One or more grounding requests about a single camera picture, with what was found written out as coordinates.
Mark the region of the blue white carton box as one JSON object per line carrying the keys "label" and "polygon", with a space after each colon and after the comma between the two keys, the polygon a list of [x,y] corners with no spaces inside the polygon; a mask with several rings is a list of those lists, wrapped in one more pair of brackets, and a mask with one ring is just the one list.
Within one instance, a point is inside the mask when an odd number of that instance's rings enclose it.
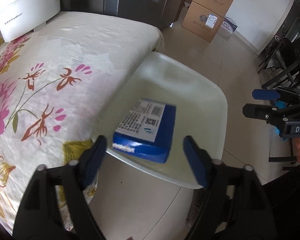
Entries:
{"label": "blue white carton box", "polygon": [[147,161],[166,163],[176,110],[175,105],[139,99],[114,131],[112,147]]}

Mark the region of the white plastic chair seat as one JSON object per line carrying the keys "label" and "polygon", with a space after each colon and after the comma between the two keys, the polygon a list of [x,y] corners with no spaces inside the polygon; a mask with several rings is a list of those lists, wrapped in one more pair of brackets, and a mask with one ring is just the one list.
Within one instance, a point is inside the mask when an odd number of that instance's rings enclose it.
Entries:
{"label": "white plastic chair seat", "polygon": [[[176,106],[172,147],[166,163],[147,161],[112,148],[119,122],[139,99]],[[222,90],[206,77],[157,52],[150,53],[98,117],[94,135],[107,139],[107,153],[146,174],[189,189],[200,189],[183,151],[190,135],[211,158],[223,154],[228,103]]]}

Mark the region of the lower cardboard box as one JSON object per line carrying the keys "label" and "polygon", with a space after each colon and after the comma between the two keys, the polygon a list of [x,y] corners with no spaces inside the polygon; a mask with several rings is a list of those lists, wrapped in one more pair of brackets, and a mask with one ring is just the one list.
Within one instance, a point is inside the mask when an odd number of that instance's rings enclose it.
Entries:
{"label": "lower cardboard box", "polygon": [[224,18],[210,9],[191,2],[182,27],[196,34],[207,42],[211,42],[222,25]]}

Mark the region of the floral tablecloth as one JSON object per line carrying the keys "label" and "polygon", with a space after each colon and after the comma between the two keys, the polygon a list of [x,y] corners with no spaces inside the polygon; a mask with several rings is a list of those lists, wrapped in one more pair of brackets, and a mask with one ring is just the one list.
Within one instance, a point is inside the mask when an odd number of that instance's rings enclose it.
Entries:
{"label": "floral tablecloth", "polygon": [[65,165],[90,148],[107,104],[163,48],[152,25],[86,12],[60,12],[11,42],[0,32],[0,225],[7,232],[36,167]]}

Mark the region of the grey refrigerator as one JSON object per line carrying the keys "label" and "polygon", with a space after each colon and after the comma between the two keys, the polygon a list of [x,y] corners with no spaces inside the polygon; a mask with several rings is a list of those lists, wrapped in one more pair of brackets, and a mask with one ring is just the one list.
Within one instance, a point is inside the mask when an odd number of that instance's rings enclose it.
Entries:
{"label": "grey refrigerator", "polygon": [[61,11],[126,18],[164,29],[179,18],[185,0],[61,0]]}

